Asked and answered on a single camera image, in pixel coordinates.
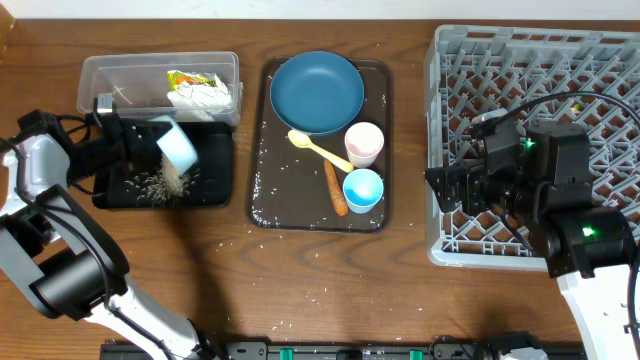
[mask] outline spoon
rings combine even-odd
[[[298,130],[289,131],[289,140],[291,140],[291,143],[293,143],[293,145],[299,148],[302,148],[302,149],[309,148],[317,152],[325,159],[331,161],[333,165],[337,166],[340,170],[346,173],[350,173],[353,171],[353,165],[351,165],[350,162],[314,144],[311,141],[311,139],[309,139],[309,136],[301,133]]]

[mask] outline black tray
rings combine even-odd
[[[97,174],[94,192],[103,195],[94,197],[93,204],[100,209],[226,206],[231,198],[233,168],[231,128],[223,122],[187,122],[179,125],[198,153],[198,163],[188,172],[192,180],[186,188],[188,195],[172,198],[162,204],[153,204],[140,197],[141,183],[146,174],[155,174],[160,165],[162,152],[155,147],[155,152],[145,154],[144,160],[133,161],[129,176],[121,168]]]
[[[298,149],[286,138],[290,130],[275,114],[270,101],[271,80],[288,57],[269,61],[262,70],[256,128],[247,191],[247,215],[258,226],[297,230],[370,233],[381,230],[391,218],[393,149],[393,78],[376,60],[350,60],[365,86],[365,102],[344,129],[313,136],[317,145],[347,159],[344,134],[358,122],[376,124],[384,133],[384,148],[369,168],[384,181],[384,196],[367,214],[333,210],[324,172],[324,159],[310,149]],[[340,184],[346,173],[335,168]]]

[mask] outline spoon handle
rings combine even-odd
[[[313,151],[317,152],[318,154],[320,154],[322,157],[324,157],[325,159],[331,161],[331,163],[333,165],[335,165],[336,167],[338,167],[340,170],[346,172],[346,173],[350,173],[353,171],[353,165],[351,165],[350,162],[348,162],[347,160],[332,154],[330,152],[328,152],[327,150],[319,147],[316,144],[311,144],[309,146],[310,149],[312,149]]]

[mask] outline brown tray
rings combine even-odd
[[[271,81],[276,70],[289,59],[278,57],[263,68],[258,97],[256,128],[247,191],[247,215],[266,228],[371,233],[391,219],[393,149],[393,78],[381,61],[350,60],[365,87],[365,101],[356,118],[331,135],[313,136],[317,145],[347,159],[344,134],[358,122],[376,124],[384,133],[384,148],[370,166],[384,181],[384,195],[366,214],[349,211],[338,216],[331,204],[324,159],[310,149],[298,149],[287,138],[290,128],[271,106]],[[346,173],[335,168],[340,184]]]

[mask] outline green tape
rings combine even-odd
[[[293,360],[293,349],[281,349],[280,360]]]
[[[411,350],[409,351],[409,360],[422,360],[423,358],[422,351],[420,350]]]

